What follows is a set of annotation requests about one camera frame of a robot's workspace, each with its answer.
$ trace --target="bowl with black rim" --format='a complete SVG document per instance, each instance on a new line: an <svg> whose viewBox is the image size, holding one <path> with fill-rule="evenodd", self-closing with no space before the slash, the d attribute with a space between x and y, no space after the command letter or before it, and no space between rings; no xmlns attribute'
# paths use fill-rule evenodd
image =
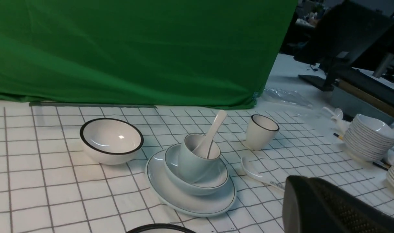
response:
<svg viewBox="0 0 394 233"><path fill-rule="evenodd" d="M86 122L79 131L84 152L94 161L117 165L136 158L144 144L141 132L128 122L98 118Z"/></svg>
<svg viewBox="0 0 394 233"><path fill-rule="evenodd" d="M126 233L195 233L185 227L173 224L148 224L136 227Z"/></svg>

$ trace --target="green cloth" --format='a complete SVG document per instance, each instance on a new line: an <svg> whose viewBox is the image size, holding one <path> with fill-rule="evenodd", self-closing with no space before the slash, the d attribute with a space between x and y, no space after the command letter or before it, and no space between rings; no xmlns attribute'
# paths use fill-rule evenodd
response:
<svg viewBox="0 0 394 233"><path fill-rule="evenodd" d="M0 0L0 99L253 106L296 0Z"/></svg>

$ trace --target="table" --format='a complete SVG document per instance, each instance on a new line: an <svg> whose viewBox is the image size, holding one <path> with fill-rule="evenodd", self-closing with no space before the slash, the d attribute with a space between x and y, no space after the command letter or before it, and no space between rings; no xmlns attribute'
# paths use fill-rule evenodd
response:
<svg viewBox="0 0 394 233"><path fill-rule="evenodd" d="M259 99L254 109L228 111L215 141L238 189L238 199L227 214L213 218L187 216L161 204L148 186L144 165L186 134L207 132L215 110L182 106L31 108L0 102L0 233L123 233L154 222L170 222L197 233L283 232L283 195L243 173L240 158L248 154L273 159L289 174L322 177L394 217L394 191L386 188L385 171L352 160L342 152L342 144L332 143L338 139L331 136L330 121L316 112L327 105L322 92L297 78L299 73L313 71L289 59L277 57L268 86L299 90L315 110ZM250 115L256 113L270 116L281 126L280 133L260 152L241 143ZM138 127L145 143L137 159L107 166L83 153L80 125L101 117L128 120ZM266 167L256 163L261 172ZM275 179L284 182L278 174Z"/></svg>

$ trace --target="white cup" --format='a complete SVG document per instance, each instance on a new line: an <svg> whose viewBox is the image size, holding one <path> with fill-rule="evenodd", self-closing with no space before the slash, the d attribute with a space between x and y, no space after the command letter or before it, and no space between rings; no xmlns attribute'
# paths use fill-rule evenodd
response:
<svg viewBox="0 0 394 233"><path fill-rule="evenodd" d="M252 115L246 131L245 146L251 150L263 149L279 131L279 125L262 115Z"/></svg>
<svg viewBox="0 0 394 233"><path fill-rule="evenodd" d="M188 134L181 143L178 156L178 172L180 178L188 183L195 183L213 168L220 158L220 148L213 142L209 159L195 155L192 151L204 139L201 134Z"/></svg>

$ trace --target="plastic bag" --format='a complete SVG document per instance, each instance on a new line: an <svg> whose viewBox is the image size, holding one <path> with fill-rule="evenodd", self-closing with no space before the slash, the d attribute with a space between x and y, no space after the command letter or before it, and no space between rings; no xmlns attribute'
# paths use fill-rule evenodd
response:
<svg viewBox="0 0 394 233"><path fill-rule="evenodd" d="M266 87L263 92L266 101L313 109L313 105L297 91Z"/></svg>

